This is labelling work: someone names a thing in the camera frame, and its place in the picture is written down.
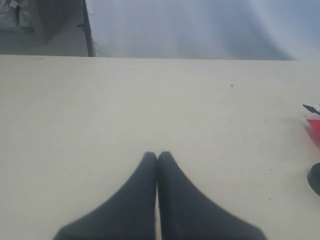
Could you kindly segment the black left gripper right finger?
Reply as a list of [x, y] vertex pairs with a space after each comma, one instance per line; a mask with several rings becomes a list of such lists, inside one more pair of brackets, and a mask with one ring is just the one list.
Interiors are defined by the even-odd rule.
[[266, 236], [206, 197], [169, 151], [157, 160], [158, 204], [164, 240], [264, 240]]

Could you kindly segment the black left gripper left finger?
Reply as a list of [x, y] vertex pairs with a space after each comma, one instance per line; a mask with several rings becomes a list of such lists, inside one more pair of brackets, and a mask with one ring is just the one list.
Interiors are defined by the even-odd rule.
[[62, 227], [56, 240], [154, 240], [157, 157], [145, 152], [125, 184], [106, 202]]

